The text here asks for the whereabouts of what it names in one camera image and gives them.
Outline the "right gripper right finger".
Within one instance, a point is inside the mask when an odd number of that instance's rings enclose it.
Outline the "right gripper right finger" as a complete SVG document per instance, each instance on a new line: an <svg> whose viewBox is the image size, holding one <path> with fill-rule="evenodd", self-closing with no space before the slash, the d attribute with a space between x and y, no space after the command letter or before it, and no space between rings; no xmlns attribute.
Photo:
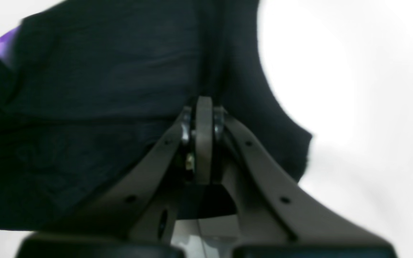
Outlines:
<svg viewBox="0 0 413 258"><path fill-rule="evenodd" d="M214 108L221 183L237 209L239 242L284 247L388 248L389 242L305 193L241 122Z"/></svg>

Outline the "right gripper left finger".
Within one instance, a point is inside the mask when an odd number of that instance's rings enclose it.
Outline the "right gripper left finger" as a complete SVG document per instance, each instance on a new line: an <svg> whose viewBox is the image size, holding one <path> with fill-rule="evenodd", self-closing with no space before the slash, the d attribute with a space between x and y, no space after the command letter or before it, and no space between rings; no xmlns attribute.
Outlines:
<svg viewBox="0 0 413 258"><path fill-rule="evenodd" d="M193 183L209 185L214 150L214 105L210 97L185 107L147 155L103 195L43 232L84 238L159 242L177 217L185 188L186 160Z"/></svg>

